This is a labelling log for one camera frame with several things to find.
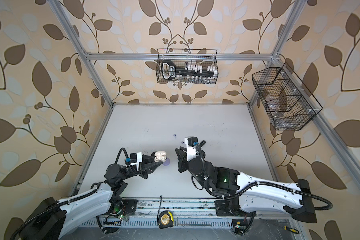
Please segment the white earbud charging case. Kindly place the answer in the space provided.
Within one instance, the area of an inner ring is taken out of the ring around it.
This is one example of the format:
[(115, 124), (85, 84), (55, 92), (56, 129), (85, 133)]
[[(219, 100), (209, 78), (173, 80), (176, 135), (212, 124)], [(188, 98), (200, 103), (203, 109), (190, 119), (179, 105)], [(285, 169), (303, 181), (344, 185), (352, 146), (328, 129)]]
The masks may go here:
[(165, 151), (154, 152), (155, 162), (165, 162), (167, 160), (167, 153)]

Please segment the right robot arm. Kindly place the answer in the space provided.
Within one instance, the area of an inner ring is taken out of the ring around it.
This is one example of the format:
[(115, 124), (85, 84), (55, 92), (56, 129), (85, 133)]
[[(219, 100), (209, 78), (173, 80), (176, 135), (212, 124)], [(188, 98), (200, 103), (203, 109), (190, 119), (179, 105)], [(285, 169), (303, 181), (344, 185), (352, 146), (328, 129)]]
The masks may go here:
[(195, 185), (205, 190), (218, 204), (227, 204), (226, 214), (274, 212), (288, 214), (303, 223), (316, 223), (317, 211), (328, 211), (333, 204), (311, 193), (309, 182), (267, 181), (243, 172), (215, 167), (205, 153), (195, 147), (175, 149), (179, 172), (189, 172)]

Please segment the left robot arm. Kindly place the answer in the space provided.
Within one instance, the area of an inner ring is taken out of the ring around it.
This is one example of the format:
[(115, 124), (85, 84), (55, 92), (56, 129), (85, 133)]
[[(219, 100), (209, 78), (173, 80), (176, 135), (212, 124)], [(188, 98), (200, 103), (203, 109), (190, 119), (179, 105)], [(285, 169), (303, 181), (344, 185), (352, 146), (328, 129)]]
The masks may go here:
[(92, 218), (97, 218), (98, 226), (106, 233), (99, 219), (101, 215), (122, 217), (127, 213), (128, 208), (121, 198), (128, 185), (125, 180), (135, 176), (147, 179), (167, 160), (165, 151), (156, 151), (147, 156), (142, 153), (128, 154), (125, 148), (121, 148), (118, 155), (121, 154), (125, 155), (125, 164), (110, 164), (104, 181), (92, 184), (90, 190), (76, 196), (58, 201), (54, 198), (44, 200), (10, 238), (58, 240)]

